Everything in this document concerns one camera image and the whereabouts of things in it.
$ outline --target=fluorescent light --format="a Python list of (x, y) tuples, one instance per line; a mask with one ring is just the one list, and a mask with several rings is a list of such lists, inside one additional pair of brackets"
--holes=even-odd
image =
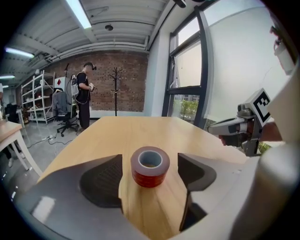
[(72, 9), (73, 13), (77, 17), (78, 21), (85, 28), (91, 28), (91, 24), (86, 16), (79, 0), (66, 0), (70, 8)]
[(29, 52), (24, 52), (24, 51), (21, 51), (21, 50), (18, 50), (18, 49), (10, 48), (10, 47), (5, 48), (5, 51), (7, 53), (22, 55), (22, 56), (25, 56), (25, 57), (28, 57), (28, 58), (33, 58), (34, 57), (34, 55), (29, 53)]
[(14, 75), (0, 76), (0, 79), (13, 79), (13, 78), (15, 78)]

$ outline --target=white table leg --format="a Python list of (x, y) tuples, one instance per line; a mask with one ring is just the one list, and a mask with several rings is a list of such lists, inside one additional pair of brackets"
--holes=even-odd
[(23, 121), (23, 116), (22, 116), (22, 111), (19, 112), (19, 116), (20, 116), (20, 119), (21, 119), (22, 127), (25, 128), (24, 121)]
[(25, 167), (26, 170), (28, 170), (28, 166), (26, 165), (26, 163), (24, 162), (23, 158), (21, 157), (19, 151), (17, 150), (17, 148), (15, 147), (15, 143), (12, 142), (11, 145), (13, 146), (13, 149), (18, 157), (18, 159), (20, 160), (20, 162), (22, 163), (22, 165)]
[(20, 131), (17, 131), (16, 133), (16, 137), (17, 137), (17, 141), (18, 141), (18, 144), (22, 150), (22, 152), (24, 153), (26, 159), (28, 160), (28, 162), (30, 163), (30, 165), (33, 167), (33, 169), (37, 172), (37, 174), (39, 176), (42, 175), (42, 171), (41, 169), (38, 167), (38, 165), (36, 164), (36, 162), (33, 160), (31, 154), (29, 153), (26, 145), (25, 145), (25, 142), (22, 138), (22, 135), (21, 135), (21, 132)]

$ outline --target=desk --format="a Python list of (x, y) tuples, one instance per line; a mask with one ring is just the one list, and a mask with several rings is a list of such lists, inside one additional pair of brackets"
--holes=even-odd
[[(140, 187), (131, 176), (131, 155), (143, 146), (159, 147), (170, 157), (166, 178), (156, 188)], [(179, 233), (187, 193), (177, 172), (178, 152), (234, 163), (247, 159), (242, 152), (223, 146), (217, 137), (179, 118), (103, 117), (61, 151), (40, 180), (61, 168), (122, 154), (119, 197), (124, 215), (149, 238), (167, 239)]]
[(22, 127), (25, 128), (24, 121), (23, 121), (23, 116), (22, 116), (22, 109), (18, 109), (16, 111), (16, 113), (19, 114), (19, 119), (21, 121)]
[(21, 161), (22, 165), (25, 167), (26, 170), (28, 170), (28, 166), (25, 164), (18, 150), (15, 147), (14, 141), (17, 141), (26, 159), (28, 160), (32, 168), (40, 176), (42, 174), (42, 171), (40, 170), (36, 162), (33, 160), (31, 154), (29, 153), (25, 145), (25, 142), (20, 132), (21, 128), (22, 126), (20, 124), (10, 121), (0, 124), (0, 151), (2, 151), (9, 144), (12, 144), (13, 149), (16, 155), (18, 156), (19, 160)]

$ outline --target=black hair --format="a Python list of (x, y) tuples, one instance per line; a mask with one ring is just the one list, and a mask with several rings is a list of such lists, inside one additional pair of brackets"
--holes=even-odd
[(91, 62), (87, 62), (83, 67), (86, 67), (86, 66), (91, 66), (92, 68), (94, 68), (94, 66)]

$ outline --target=white metal shelving unit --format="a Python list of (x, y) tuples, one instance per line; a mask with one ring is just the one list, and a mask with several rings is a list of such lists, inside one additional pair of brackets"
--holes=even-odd
[[(55, 73), (53, 73), (53, 74), (45, 73), (45, 71), (43, 70), (43, 72), (39, 76), (34, 76), (30, 82), (26, 83), (25, 85), (22, 85), (22, 88), (21, 88), (22, 106), (24, 107), (25, 104), (29, 104), (29, 103), (33, 104), (33, 109), (27, 110), (30, 113), (31, 112), (34, 113), (34, 117), (30, 118), (31, 121), (36, 121), (36, 122), (44, 121), (47, 124), (48, 121), (53, 119), (53, 113), (51, 111), (52, 104), (50, 104), (49, 106), (45, 106), (45, 99), (50, 98), (50, 97), (44, 95), (45, 94), (44, 90), (51, 89), (53, 91), (52, 84), (50, 85), (47, 82), (47, 80), (53, 79), (53, 82), (54, 82), (54, 78), (55, 78)], [(25, 88), (30, 88), (30, 90), (23, 93)], [(35, 94), (38, 92), (41, 92), (41, 96), (38, 98), (35, 98)], [(32, 96), (32, 98), (30, 98), (27, 101), (24, 101), (23, 99), (27, 96), (28, 96), (28, 98), (30, 98), (30, 96)], [(42, 107), (36, 108), (36, 102), (38, 102), (40, 100), (42, 101)], [(38, 117), (37, 112), (42, 112), (43, 117)]]

